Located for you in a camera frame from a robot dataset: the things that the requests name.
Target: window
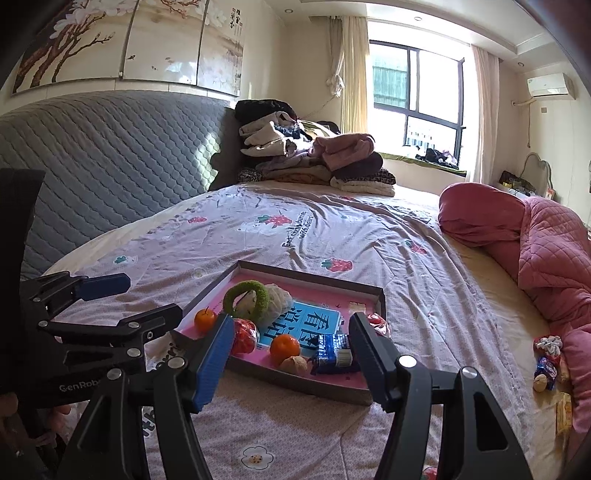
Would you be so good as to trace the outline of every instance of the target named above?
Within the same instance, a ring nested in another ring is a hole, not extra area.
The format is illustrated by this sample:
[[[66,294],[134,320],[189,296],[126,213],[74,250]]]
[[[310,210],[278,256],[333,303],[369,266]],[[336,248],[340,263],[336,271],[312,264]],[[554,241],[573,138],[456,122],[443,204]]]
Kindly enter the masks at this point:
[[[448,151],[460,160],[464,116],[464,59],[386,41],[370,40],[376,148],[403,145]]]

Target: candy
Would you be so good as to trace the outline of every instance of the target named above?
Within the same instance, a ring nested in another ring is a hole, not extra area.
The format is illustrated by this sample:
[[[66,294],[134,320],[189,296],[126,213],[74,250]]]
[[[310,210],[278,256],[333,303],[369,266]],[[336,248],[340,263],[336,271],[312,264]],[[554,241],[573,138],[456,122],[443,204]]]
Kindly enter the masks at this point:
[[[375,331],[381,336],[390,338],[390,325],[377,313],[370,313],[368,315],[369,323],[374,327]]]
[[[250,320],[234,319],[234,343],[230,353],[251,353],[259,341],[259,333]]]
[[[545,356],[540,357],[538,360],[538,368],[535,370],[534,378],[538,378],[539,375],[546,377],[546,389],[552,390],[554,388],[554,382],[556,382],[556,376],[558,376],[558,371],[553,363]]]
[[[360,370],[353,357],[348,335],[318,335],[317,341],[318,350],[311,359],[312,375],[346,374]]]

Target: pink blanket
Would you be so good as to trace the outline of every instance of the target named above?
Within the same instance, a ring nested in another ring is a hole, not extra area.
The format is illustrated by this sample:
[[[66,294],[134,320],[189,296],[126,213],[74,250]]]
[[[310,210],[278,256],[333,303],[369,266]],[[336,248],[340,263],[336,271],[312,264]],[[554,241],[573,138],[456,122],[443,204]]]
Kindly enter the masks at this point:
[[[552,200],[524,201],[476,183],[448,187],[439,200],[441,230],[469,247],[483,247],[562,335],[573,380],[574,429],[569,455],[591,426],[591,244],[581,219]]]
[[[313,158],[322,158],[330,171],[364,160],[374,151],[374,138],[369,134],[343,134],[316,137],[310,150]]]

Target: ceiling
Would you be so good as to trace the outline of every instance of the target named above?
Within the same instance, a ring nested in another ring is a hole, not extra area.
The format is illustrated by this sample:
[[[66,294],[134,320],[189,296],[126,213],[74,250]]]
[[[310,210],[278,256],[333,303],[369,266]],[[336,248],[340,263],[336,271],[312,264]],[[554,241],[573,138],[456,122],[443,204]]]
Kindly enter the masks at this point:
[[[478,45],[518,72],[566,61],[550,34],[514,0],[267,0],[286,24],[324,15],[359,15],[441,33]]]

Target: book cover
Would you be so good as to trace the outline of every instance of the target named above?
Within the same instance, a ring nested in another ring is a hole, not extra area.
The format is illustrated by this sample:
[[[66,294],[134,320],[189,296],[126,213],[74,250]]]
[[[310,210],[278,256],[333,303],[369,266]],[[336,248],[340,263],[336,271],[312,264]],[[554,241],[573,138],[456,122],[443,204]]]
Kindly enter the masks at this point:
[[[298,339],[303,356],[312,356],[316,351],[314,338],[319,334],[331,335],[339,328],[340,313],[324,307],[294,302],[293,308],[274,322],[259,325],[259,343],[271,345],[277,335],[289,333]]]

